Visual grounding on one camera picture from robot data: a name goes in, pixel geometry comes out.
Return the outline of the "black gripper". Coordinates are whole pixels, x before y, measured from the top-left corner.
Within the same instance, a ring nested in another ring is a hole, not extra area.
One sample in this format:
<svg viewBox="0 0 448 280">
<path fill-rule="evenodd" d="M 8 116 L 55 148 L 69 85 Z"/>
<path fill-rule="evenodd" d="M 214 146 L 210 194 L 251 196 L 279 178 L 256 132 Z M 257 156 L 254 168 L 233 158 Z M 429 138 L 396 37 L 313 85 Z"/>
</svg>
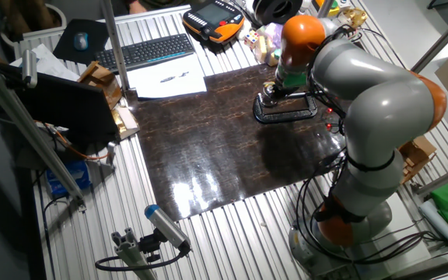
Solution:
<svg viewBox="0 0 448 280">
<path fill-rule="evenodd" d="M 264 83 L 264 95 L 272 100 L 274 98 L 275 103 L 282 102 L 288 95 L 294 93 L 298 87 L 286 87 L 281 82 L 265 82 Z"/>
</svg>

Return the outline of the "bystander's hand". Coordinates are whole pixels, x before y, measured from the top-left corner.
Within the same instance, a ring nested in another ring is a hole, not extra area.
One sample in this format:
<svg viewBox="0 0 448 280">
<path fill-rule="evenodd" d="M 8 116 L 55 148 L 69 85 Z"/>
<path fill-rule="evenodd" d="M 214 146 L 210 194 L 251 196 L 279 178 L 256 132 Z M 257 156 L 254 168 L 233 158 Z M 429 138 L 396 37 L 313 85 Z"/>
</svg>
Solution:
<svg viewBox="0 0 448 280">
<path fill-rule="evenodd" d="M 145 8 L 138 0 L 127 0 L 126 4 L 130 14 L 147 12 L 147 8 Z"/>
</svg>

